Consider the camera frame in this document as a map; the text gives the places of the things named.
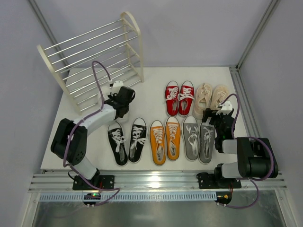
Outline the black canvas sneaker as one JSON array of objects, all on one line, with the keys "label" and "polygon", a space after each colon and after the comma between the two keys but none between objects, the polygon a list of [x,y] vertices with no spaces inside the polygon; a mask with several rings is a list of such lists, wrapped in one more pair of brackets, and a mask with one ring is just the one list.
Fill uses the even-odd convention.
[{"label": "black canvas sneaker", "polygon": [[131,138],[128,158],[130,162],[137,163],[141,156],[147,137],[147,125],[143,118],[136,118],[131,128]]},{"label": "black canvas sneaker", "polygon": [[128,157],[125,150],[125,136],[122,126],[118,122],[109,125],[107,129],[108,140],[114,154],[115,162],[119,166],[125,166]]}]

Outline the white sneaker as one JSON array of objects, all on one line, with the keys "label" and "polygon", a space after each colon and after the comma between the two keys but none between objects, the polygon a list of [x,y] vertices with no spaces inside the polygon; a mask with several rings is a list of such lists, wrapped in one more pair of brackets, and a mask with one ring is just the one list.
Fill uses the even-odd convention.
[{"label": "white sneaker", "polygon": [[126,122],[128,122],[129,121],[129,114],[130,113],[126,113],[122,118],[118,117],[116,119],[116,122],[118,122],[118,123],[126,123]]},{"label": "white sneaker", "polygon": [[98,92],[98,96],[97,96],[99,106],[101,106],[104,101],[108,100],[109,99],[108,96],[111,94],[110,86],[102,86],[100,88],[101,88],[102,94],[100,92]]}]

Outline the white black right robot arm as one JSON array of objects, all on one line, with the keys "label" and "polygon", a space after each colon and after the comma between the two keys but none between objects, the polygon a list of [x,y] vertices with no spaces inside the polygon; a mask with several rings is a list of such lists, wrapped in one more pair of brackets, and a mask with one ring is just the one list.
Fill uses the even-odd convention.
[{"label": "white black right robot arm", "polygon": [[204,110],[200,127],[200,156],[210,160],[211,149],[221,154],[232,154],[236,162],[218,164],[212,174],[198,174],[204,188],[226,189],[229,186],[240,188],[239,179],[250,178],[256,181],[276,178],[278,164],[267,138],[233,138],[233,110],[223,113],[220,110]]}]

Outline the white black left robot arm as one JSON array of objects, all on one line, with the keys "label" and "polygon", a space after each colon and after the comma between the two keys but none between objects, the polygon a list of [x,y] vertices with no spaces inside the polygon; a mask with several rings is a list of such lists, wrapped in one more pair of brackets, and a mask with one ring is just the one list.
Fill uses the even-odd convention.
[{"label": "white black left robot arm", "polygon": [[64,167],[70,167],[78,174],[80,182],[74,185],[101,190],[100,171],[86,157],[88,136],[103,125],[123,118],[129,111],[129,104],[135,98],[135,91],[121,86],[116,94],[101,98],[101,107],[80,120],[62,119],[59,122],[51,152],[63,160]]}]

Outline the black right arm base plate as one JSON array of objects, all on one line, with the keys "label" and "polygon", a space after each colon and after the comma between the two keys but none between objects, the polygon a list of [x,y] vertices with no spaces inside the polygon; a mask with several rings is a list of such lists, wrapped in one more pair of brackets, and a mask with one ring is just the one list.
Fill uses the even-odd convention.
[{"label": "black right arm base plate", "polygon": [[198,173],[196,175],[199,189],[240,189],[241,182],[234,178],[223,178],[222,176],[209,173]]}]

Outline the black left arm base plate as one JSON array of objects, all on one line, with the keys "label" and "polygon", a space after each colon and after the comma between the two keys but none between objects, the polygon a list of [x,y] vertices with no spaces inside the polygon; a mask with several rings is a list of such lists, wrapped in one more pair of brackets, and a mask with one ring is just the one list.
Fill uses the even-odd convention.
[{"label": "black left arm base plate", "polygon": [[[94,187],[98,187],[100,189],[113,189],[115,176],[114,175],[97,175],[94,176],[88,182]],[[89,186],[79,175],[74,177],[72,189],[75,191],[83,191],[83,190],[94,190],[93,187]]]}]

